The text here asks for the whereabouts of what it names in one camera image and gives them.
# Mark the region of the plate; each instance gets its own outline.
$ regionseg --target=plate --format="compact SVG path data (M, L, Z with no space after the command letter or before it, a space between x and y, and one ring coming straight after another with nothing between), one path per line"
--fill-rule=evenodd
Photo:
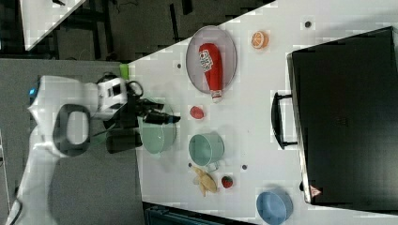
M237 51L229 34L217 26L205 26L193 35L187 49L186 65L192 84L203 93L210 93L205 73L200 65L199 48L205 43L215 44L222 57L222 84L225 89L235 76Z

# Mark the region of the red bottle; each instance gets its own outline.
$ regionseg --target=red bottle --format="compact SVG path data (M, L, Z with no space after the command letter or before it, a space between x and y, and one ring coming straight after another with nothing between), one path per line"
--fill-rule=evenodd
M222 100L222 57L219 48L215 44L203 44L199 48L199 58L213 102L220 102Z

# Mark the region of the green cup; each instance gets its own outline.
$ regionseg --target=green cup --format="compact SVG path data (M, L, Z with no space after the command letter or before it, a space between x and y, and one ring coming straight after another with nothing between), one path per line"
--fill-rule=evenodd
M212 132L196 134L190 140L190 155L194 163L207 167L207 171L213 172L219 169L219 161L224 153L224 145L219 134Z

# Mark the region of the cable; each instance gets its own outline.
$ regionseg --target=cable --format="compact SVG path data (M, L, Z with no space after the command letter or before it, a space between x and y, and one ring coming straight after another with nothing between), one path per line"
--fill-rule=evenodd
M121 6L126 6L126 5L135 5L135 6L138 6L138 1L135 1L135 2L126 2L126 3L121 3L121 4L118 4L118 3L116 2L117 14L120 14L120 7L121 7Z
M18 209L17 215L15 215L15 218L11 221L11 223L9 223L9 225L14 225L17 222L17 219L20 217L21 212L23 211L23 204L21 203L21 201L19 201L18 199L15 199L15 201L18 201L18 203L20 204L20 208Z
M79 54L79 59L78 59L78 60L81 59L82 53L84 53L84 51L88 51L89 53L91 53L91 51L89 51L88 49L83 49L83 50L80 52L80 54Z

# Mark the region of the table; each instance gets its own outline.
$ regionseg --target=table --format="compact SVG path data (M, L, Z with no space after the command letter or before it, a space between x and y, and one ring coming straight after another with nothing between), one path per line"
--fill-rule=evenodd
M176 143L161 158L145 149L137 151L143 201L265 224L256 212L256 197L263 190L281 187L294 204L285 224L396 224L398 217L305 203L299 191L299 151L295 146L280 149L272 134L270 109L276 91L289 93L286 56L290 52L396 25L397 9L394 0L377 4L371 0L279 0L220 25L236 44L237 73L217 105L196 90L187 76L189 39L130 63L130 78L143 84L145 95L166 98L183 118L177 125ZM310 28L304 26L307 21L312 22ZM262 52L250 44L257 30L269 34L270 43ZM294 141L292 103L287 99L282 104L285 136ZM190 117L193 105L204 107L203 121ZM188 142L192 135L210 130L219 132L225 143L221 167L212 176L221 187L221 177L232 175L236 185L203 198L192 184Z
M60 7L51 0L20 0L25 49L32 50L85 0L64 0Z

